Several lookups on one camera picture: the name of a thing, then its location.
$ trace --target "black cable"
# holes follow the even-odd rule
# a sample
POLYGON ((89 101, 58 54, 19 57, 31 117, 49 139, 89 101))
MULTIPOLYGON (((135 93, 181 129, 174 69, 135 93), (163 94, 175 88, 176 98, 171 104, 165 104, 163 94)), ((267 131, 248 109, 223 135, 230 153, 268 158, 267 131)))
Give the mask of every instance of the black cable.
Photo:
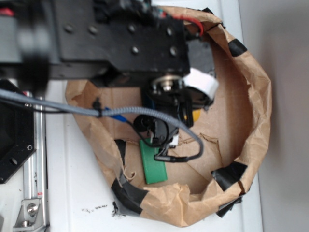
POLYGON ((14 101, 6 101, 6 100, 3 100, 3 99, 0 99, 0 102, 14 106, 16 108, 23 109, 23 110, 27 110, 27 111, 31 111, 31 112, 39 112, 39 113, 43 113, 43 114, 68 114, 69 113, 69 112, 60 111, 60 110, 58 110, 58 111, 55 111, 55 110, 38 110, 38 109, 35 109, 33 107, 27 107, 25 105, 18 104, 14 101))

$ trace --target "black electrical tape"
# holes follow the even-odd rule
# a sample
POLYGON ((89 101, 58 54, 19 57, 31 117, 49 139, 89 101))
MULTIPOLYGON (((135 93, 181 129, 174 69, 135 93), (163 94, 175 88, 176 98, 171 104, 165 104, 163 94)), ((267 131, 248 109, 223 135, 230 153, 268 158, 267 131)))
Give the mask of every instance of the black electrical tape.
POLYGON ((228 48, 232 54, 232 57, 238 57, 244 54, 248 49, 238 39, 234 39, 228 43, 228 48))

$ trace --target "metal bolt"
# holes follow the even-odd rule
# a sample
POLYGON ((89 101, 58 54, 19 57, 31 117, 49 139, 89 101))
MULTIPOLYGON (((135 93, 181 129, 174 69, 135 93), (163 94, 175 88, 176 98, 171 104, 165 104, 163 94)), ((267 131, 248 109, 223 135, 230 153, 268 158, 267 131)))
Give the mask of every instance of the metal bolt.
POLYGON ((28 220, 22 221, 22 222, 21 222, 21 226, 22 226, 22 227, 28 227, 29 225, 30 225, 30 223, 29 223, 28 220))
POLYGON ((134 24, 129 24, 127 29, 133 34, 136 31, 134 24))
POLYGON ((93 35, 96 35, 98 33, 98 29, 92 25, 88 27, 88 31, 93 35))
POLYGON ((33 203, 27 206, 27 211, 30 215, 35 215, 38 212, 38 209, 38 206, 33 203))
POLYGON ((169 52, 170 52, 170 54, 172 55, 172 56, 177 56, 177 48, 176 47, 171 47, 170 49, 169 49, 169 52))
POLYGON ((73 33, 74 32, 74 27, 72 24, 70 23, 67 23, 66 25, 64 25, 64 30, 67 32, 67 33, 73 33))
POLYGON ((136 46, 134 46, 134 47, 132 47, 131 52, 132 52, 134 55, 137 55, 140 51, 139 51, 139 49, 138 49, 136 46))
POLYGON ((168 36, 173 36, 174 35, 174 31, 173 31, 173 29, 171 27, 168 27, 166 29, 166 33, 168 34, 168 36))
POLYGON ((172 90, 173 82, 172 81, 164 81, 161 82, 161 87, 165 92, 169 92, 172 90))
POLYGON ((172 86, 163 86, 163 90, 165 92, 171 91, 172 90, 172 86))

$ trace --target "mounting hole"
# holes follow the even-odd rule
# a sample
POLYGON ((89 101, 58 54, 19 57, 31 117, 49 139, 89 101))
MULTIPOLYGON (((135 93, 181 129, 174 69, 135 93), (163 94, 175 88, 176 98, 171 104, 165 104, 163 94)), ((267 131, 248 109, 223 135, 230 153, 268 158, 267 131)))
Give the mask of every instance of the mounting hole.
POLYGON ((18 162, 17 162, 17 160, 15 158, 10 158, 10 162, 11 162, 12 165, 17 165, 18 164, 18 162))

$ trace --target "crumpled paper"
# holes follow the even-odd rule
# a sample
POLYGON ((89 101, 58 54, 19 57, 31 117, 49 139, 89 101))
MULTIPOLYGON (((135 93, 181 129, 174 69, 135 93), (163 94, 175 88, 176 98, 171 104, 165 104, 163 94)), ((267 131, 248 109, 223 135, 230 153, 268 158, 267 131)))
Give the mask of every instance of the crumpled paper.
MULTIPOLYGON (((139 207, 140 217, 184 227, 218 211, 221 205, 246 193, 266 154, 270 134, 271 82, 249 51, 238 45, 211 13, 179 7, 163 7, 171 15, 200 20, 204 39, 211 44, 217 79, 220 83, 215 102, 202 112, 192 130, 203 140, 205 152, 188 163, 166 163, 168 181, 147 185, 138 146, 139 137, 132 128, 111 118, 74 115, 91 144, 101 170, 112 186, 123 174, 126 180, 149 191, 139 207), (123 165, 115 139, 126 141, 123 165), (240 181, 223 191, 211 172, 233 161, 247 165, 240 181)), ((91 108, 99 97, 103 106, 118 108, 141 106, 138 88, 96 88, 88 81, 70 81, 66 98, 69 104, 91 108)), ((126 115, 133 121, 136 115, 126 115)), ((198 146, 180 132, 174 156, 188 156, 198 146)))

